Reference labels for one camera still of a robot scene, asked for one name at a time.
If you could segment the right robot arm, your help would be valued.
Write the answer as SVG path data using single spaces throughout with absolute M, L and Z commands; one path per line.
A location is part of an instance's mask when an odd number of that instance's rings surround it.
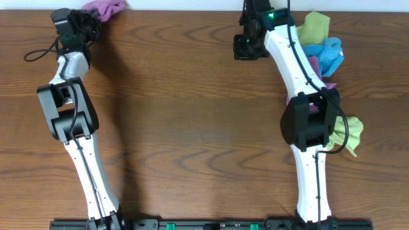
M 298 40 L 287 9 L 244 9 L 235 36 L 235 59 L 272 57 L 283 78 L 289 102 L 281 117 L 282 136 L 295 156 L 297 214 L 305 224 L 320 224 L 331 215 L 325 181 L 325 152 L 334 131 L 339 93 L 315 74 Z

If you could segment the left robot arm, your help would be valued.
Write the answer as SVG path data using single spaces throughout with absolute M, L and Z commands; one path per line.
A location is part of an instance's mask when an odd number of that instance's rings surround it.
M 125 229 L 98 150 L 98 116 L 83 80 L 91 65 L 89 46 L 100 38 L 97 10 L 58 9 L 51 14 L 58 37 L 54 78 L 37 89 L 49 130 L 71 156 L 86 197 L 85 229 Z

